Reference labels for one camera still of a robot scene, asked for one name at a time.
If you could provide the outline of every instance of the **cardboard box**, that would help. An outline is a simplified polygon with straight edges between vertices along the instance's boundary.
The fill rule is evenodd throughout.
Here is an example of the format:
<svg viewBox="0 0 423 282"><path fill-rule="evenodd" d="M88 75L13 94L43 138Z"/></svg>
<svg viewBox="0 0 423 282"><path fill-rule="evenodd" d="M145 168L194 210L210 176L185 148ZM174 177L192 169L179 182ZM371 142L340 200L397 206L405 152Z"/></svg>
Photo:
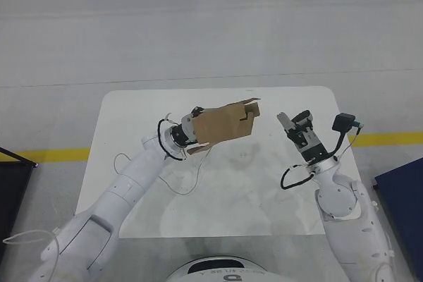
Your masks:
<svg viewBox="0 0 423 282"><path fill-rule="evenodd" d="M257 100L259 98L251 98L220 108L207 109L195 117L192 126L197 143L202 146L189 149L188 154L208 150L223 141L251 135L254 119L260 116L258 103L252 103Z"/></svg>

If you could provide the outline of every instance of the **black cable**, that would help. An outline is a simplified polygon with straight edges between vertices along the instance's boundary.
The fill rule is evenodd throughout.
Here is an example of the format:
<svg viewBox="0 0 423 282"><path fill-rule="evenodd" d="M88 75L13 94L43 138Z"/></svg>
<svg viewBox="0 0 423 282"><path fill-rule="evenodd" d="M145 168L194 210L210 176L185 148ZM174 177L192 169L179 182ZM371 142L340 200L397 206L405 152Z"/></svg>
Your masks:
<svg viewBox="0 0 423 282"><path fill-rule="evenodd" d="M295 164L293 166L293 168L298 167L298 166L300 166L300 164ZM296 187L296 186L299 186L299 185L306 183L307 181L311 180L316 173L316 171L310 171L310 175L306 179L301 180L301 181L296 182L296 183L293 183L293 184L290 184L288 186L284 186L283 181L285 180L285 177L286 177L286 175L289 171L290 171L290 168L287 168L287 170L283 173L282 178L281 178L281 188L284 189L284 190L287 190L287 189L290 189L290 188L293 188L293 187Z"/></svg>
<svg viewBox="0 0 423 282"><path fill-rule="evenodd" d="M340 149L343 143L343 140L345 139L345 134L346 133L340 133L340 137L338 138L336 148L332 152L328 153L328 158L332 157Z"/></svg>
<svg viewBox="0 0 423 282"><path fill-rule="evenodd" d="M168 150L167 149L165 149L164 148L164 146L163 146L163 144L161 143L161 133L160 133L160 127L161 127L161 123L163 123L164 121L165 121L166 119L161 119L159 122L158 122L158 127L157 127L157 134L158 134L158 143L160 144L160 147L163 149L163 151L168 155L168 157L170 157L170 158L172 158L172 159L175 159L176 161L183 161L184 159L181 159L181 158L178 158L178 157L175 157L175 156L173 156L172 154L170 154L169 152L168 152Z"/></svg>

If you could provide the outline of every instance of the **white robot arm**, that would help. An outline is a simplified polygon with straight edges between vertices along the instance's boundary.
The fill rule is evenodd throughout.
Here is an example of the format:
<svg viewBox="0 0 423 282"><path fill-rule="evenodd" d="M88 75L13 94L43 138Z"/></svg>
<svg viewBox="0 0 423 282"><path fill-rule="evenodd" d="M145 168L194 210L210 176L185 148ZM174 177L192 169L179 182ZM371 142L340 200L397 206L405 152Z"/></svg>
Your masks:
<svg viewBox="0 0 423 282"><path fill-rule="evenodd" d="M314 180L319 184L315 198L326 237L332 252L352 282L393 282L390 250L386 234L376 215L376 204L369 198L366 187L360 181L339 173L340 162L334 154L340 148L345 134L362 125L355 117L337 115L332 129L341 133L336 148L328 153L313 131L312 115L304 111L290 120L286 114L278 115L289 139L305 161L310 177L299 183L281 187L289 189ZM355 212L357 203L361 214L356 219L343 219Z"/></svg>
<svg viewBox="0 0 423 282"><path fill-rule="evenodd" d="M30 281L47 282L56 258L51 282L91 281L98 277L116 250L121 224L157 179L165 158L179 159L176 155L182 148L197 143L192 119L203 111L196 107L182 119L183 124L162 133L161 120L158 133L142 140L145 150L128 163L88 210L75 215L57 234L59 256L54 241L44 249L44 263Z"/></svg>

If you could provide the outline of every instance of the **white table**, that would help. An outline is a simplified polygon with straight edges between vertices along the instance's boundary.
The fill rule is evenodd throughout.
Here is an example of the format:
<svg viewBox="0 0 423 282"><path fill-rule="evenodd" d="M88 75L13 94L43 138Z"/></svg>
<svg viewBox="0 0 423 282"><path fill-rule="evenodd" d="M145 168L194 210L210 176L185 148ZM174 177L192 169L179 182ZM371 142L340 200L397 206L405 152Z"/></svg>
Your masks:
<svg viewBox="0 0 423 282"><path fill-rule="evenodd" d="M139 90L108 93L103 102L83 179L77 213L94 203L116 176L114 157L130 157L142 150L142 137L157 129L167 113L175 121L195 106L217 107L259 97L261 116L252 135L216 145L204 160L199 183L189 196L178 196L157 180L124 221L121 238L322 234L323 226L314 201L317 184L308 182L284 191L282 173L303 163L287 138L276 114L290 117L309 109L314 130L331 151L339 133L332 131L339 113L331 90L325 87L270 87L198 90ZM348 145L345 139L342 148ZM200 159L171 161L161 176L178 192L195 182ZM116 161L120 170L125 157ZM352 151L342 159L341 172L360 179ZM289 174L293 182L307 176L300 169Z"/></svg>

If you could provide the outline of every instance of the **yellow stripe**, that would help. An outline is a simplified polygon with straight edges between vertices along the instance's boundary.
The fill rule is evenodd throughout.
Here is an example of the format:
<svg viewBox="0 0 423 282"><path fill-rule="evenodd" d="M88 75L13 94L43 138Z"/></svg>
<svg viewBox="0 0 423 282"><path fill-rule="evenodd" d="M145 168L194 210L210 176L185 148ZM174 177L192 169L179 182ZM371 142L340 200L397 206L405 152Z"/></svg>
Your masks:
<svg viewBox="0 0 423 282"><path fill-rule="evenodd" d="M87 158L90 155L90 148L50 149L38 151L21 151L14 153L36 163L60 161L87 161ZM13 160L13 158L0 153L0 161Z"/></svg>
<svg viewBox="0 0 423 282"><path fill-rule="evenodd" d="M352 145L353 147L370 147L386 145L419 145L423 144L423 132L415 133L372 133L361 134Z"/></svg>
<svg viewBox="0 0 423 282"><path fill-rule="evenodd" d="M423 132L416 133L372 133L361 134L352 145L353 147L370 147L386 145L419 145L423 144ZM30 159L37 163L62 162L62 161L87 161L90 155L90 148L77 149L49 149L38 151L21 151L16 154ZM0 153L0 161L12 161L4 154Z"/></svg>

